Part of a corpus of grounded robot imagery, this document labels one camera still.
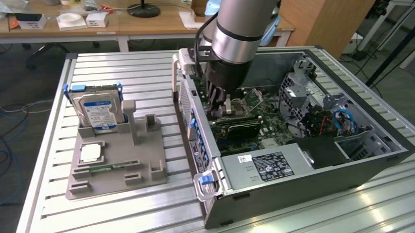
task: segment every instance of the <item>motherboard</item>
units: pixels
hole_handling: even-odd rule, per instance
[[[201,104],[208,115],[205,83],[195,80]],[[231,95],[231,114],[209,119],[221,156],[285,145],[293,136],[277,112],[277,86],[239,88]]]

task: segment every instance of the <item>white handle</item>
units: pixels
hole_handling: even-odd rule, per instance
[[[205,176],[205,175],[209,175],[212,174],[212,170],[207,170],[205,172],[203,173],[199,173],[193,176],[193,184],[195,184],[195,189],[196,189],[196,197],[199,199],[199,201],[207,201],[209,199],[212,199],[213,197],[216,197],[220,192],[216,191],[213,193],[208,193],[208,194],[204,194],[203,191],[201,191],[201,187],[200,187],[200,182],[199,182],[199,179]]]

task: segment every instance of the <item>wooden cabinet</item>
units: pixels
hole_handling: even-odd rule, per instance
[[[320,45],[337,58],[375,0],[281,0],[295,31],[287,46]]]

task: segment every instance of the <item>blue cable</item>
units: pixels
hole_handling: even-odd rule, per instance
[[[352,119],[352,114],[348,112],[348,110],[345,109],[339,109],[337,111],[335,111],[335,113],[332,114],[332,120],[335,122],[335,126],[339,130],[341,130],[341,126],[337,123],[337,118],[336,118],[336,113],[344,113],[345,115],[348,115],[348,119],[349,119],[349,123],[352,124],[352,128],[353,128],[353,132],[357,132],[357,126],[356,126],[356,122]]]
[[[2,142],[8,142],[9,140],[12,140],[14,137],[17,137],[24,131],[25,131],[25,128],[26,128],[26,120],[24,118],[20,118],[20,117],[12,117],[12,116],[8,116],[5,115],[4,113],[0,113],[1,116],[4,116],[5,118],[9,118],[9,119],[13,119],[13,120],[22,120],[24,122],[24,125],[22,125],[22,128],[21,130],[13,135],[10,136],[8,139],[2,139]],[[17,175],[18,175],[18,187],[14,191],[14,193],[4,200],[0,202],[0,205],[5,204],[10,199],[13,199],[16,197],[16,195],[20,193],[21,189],[22,189],[22,174],[21,174],[21,170],[20,170],[20,164],[18,164],[18,160],[16,158],[16,156],[13,155],[12,151],[9,149],[0,149],[0,151],[4,151],[5,153],[8,153],[8,155],[10,156],[10,159],[12,161],[14,162],[16,164],[16,169],[17,169]]]
[[[5,115],[4,113],[0,113],[1,116],[4,116],[5,118],[13,119],[13,120],[22,120],[22,128],[21,130],[13,135],[10,136],[8,139],[5,139],[5,142],[9,142],[14,137],[17,137],[26,129],[26,120],[24,118],[20,117],[12,117]]]

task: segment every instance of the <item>white sticker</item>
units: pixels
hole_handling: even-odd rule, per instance
[[[116,126],[115,114],[109,112],[109,101],[97,101],[84,103],[91,126],[97,130],[112,129]]]
[[[237,157],[237,160],[239,160],[240,163],[249,162],[249,161],[252,161],[252,156],[251,156],[249,154],[247,154],[247,155],[240,155],[240,156]]]

